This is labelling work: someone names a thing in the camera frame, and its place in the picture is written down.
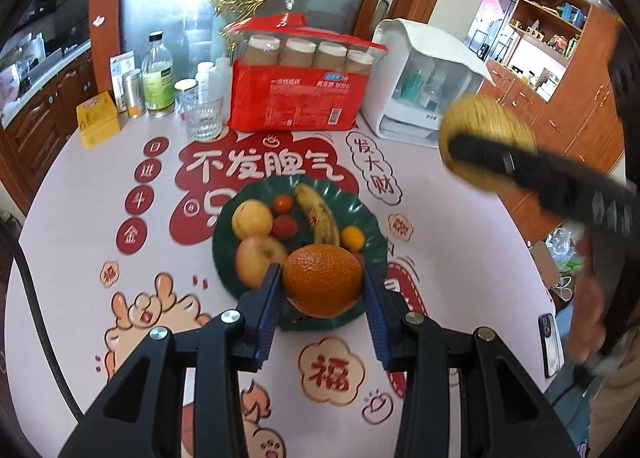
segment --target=smartphone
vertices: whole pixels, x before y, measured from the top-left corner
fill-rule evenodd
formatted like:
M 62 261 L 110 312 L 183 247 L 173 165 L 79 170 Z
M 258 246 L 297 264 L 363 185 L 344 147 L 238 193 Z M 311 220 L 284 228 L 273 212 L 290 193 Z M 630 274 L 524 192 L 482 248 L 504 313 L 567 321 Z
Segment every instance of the smartphone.
M 545 362 L 545 377 L 551 378 L 560 371 L 560 349 L 558 346 L 558 330 L 553 314 L 545 313 L 538 317 L 542 356 Z

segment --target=yellow box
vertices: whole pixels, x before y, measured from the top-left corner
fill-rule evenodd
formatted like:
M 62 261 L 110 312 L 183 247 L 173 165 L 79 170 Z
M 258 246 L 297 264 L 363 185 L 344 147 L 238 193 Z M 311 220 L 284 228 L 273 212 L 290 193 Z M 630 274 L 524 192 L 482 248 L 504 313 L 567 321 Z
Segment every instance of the yellow box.
M 120 131 L 118 110 L 108 92 L 82 102 L 77 108 L 78 127 L 84 147 L 89 149 Z

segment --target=banana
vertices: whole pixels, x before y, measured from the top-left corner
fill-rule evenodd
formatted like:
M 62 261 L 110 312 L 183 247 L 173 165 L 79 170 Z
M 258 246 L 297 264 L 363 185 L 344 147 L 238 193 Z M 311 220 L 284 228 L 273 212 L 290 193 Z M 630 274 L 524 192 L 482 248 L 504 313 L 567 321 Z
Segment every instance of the banana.
M 305 183 L 299 183 L 293 190 L 300 208 L 309 220 L 314 231 L 315 245 L 340 246 L 340 231 L 331 209 L 327 206 L 322 196 Z

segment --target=scalloped plate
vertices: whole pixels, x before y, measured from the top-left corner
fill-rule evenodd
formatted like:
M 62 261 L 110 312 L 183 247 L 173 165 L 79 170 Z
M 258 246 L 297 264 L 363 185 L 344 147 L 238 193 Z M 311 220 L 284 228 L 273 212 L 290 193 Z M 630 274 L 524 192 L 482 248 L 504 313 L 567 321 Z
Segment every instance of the scalloped plate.
M 293 189 L 299 182 L 311 185 L 327 203 L 338 228 L 348 225 L 357 226 L 365 235 L 366 243 L 360 253 L 367 266 L 378 276 L 385 277 L 386 239 L 380 232 L 378 220 L 354 194 L 341 190 L 329 180 L 314 180 L 303 174 L 293 176 L 270 176 L 259 182 L 246 184 L 235 197 L 222 207 L 213 232 L 213 261 L 216 264 L 220 281 L 226 290 L 236 299 L 240 298 L 248 288 L 239 281 L 236 274 L 236 250 L 240 240 L 231 228 L 231 218 L 240 203 L 249 199 L 257 199 L 271 206 L 273 199 L 279 194 L 293 196 Z M 284 242 L 291 253 L 297 248 L 313 243 L 313 234 L 306 216 L 297 203 L 289 213 L 298 223 L 298 233 Z M 332 319 L 317 319 L 300 313 L 289 301 L 283 301 L 278 325 L 283 330 L 315 331 L 331 330 L 350 323 L 364 313 L 364 305 L 360 299 L 351 309 Z

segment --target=green label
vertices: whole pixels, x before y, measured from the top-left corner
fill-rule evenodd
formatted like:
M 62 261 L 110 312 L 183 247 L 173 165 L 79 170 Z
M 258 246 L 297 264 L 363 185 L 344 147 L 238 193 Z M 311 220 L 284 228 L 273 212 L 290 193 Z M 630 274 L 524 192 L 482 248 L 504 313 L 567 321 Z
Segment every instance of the green label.
M 161 72 L 145 73 L 142 77 L 146 105 L 150 110 L 164 109 L 175 101 L 174 74 L 171 68 Z

